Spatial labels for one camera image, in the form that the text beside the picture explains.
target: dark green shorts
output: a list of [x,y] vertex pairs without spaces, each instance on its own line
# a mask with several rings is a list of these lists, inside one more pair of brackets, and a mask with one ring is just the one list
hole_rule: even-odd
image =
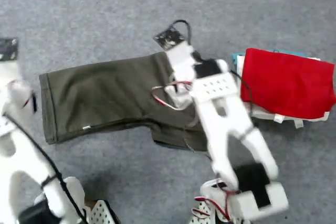
[[[99,131],[148,126],[154,141],[206,150],[202,126],[191,105],[175,111],[151,97],[154,86],[169,83],[172,68],[165,53],[63,69],[39,76],[43,125],[49,144]],[[172,103],[169,96],[158,95]]]

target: black circuit board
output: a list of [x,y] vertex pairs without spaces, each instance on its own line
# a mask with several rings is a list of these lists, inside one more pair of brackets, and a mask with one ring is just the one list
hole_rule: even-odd
[[0,38],[0,62],[16,60],[18,56],[17,38]]
[[154,36],[154,40],[163,48],[163,50],[168,51],[185,41],[185,37],[174,27],[170,27]]

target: red fabric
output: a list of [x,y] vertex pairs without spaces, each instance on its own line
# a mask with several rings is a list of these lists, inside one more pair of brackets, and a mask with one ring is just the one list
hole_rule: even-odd
[[[336,102],[333,71],[328,62],[248,48],[242,79],[254,104],[272,113],[316,119]],[[243,84],[241,88],[242,100],[249,101],[249,91]]]

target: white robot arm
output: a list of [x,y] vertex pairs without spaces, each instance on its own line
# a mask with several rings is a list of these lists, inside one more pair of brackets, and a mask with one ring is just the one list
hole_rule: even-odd
[[[174,27],[188,27],[188,39]],[[240,99],[235,80],[223,60],[203,60],[190,44],[191,28],[185,20],[175,21],[154,39],[165,50],[175,81],[190,81],[191,90],[178,85],[165,88],[177,107],[194,102],[206,134],[212,169],[229,190],[234,216],[256,220],[288,208],[282,185],[275,180],[278,166],[260,132],[254,127]],[[236,137],[251,152],[255,163],[232,168],[227,156],[228,137]]]
[[[74,224],[79,216],[85,220],[80,182],[74,177],[63,181],[54,163],[29,136],[35,96],[22,80],[17,54],[17,39],[0,39],[0,222],[38,223],[46,217],[48,223]],[[8,153],[6,141],[13,142],[14,154]],[[33,208],[20,214],[17,193],[21,173],[35,180],[44,195]]]

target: table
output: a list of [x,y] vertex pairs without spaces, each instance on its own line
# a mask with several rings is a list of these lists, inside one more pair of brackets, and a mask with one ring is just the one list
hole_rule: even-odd
[[[40,104],[38,75],[78,65],[145,56],[159,51],[152,36],[184,18],[204,58],[223,58],[247,47],[305,52],[336,62],[336,0],[0,0],[0,36],[20,40],[23,74]],[[280,170],[290,209],[258,223],[324,223],[336,210],[336,113],[327,122],[263,121],[260,129]],[[41,111],[35,139],[64,177],[81,180],[89,198],[107,199],[122,223],[186,223],[202,183],[214,178],[206,157],[153,143],[140,127],[45,143]],[[250,159],[229,145],[233,164]],[[20,206],[39,187],[27,177]]]

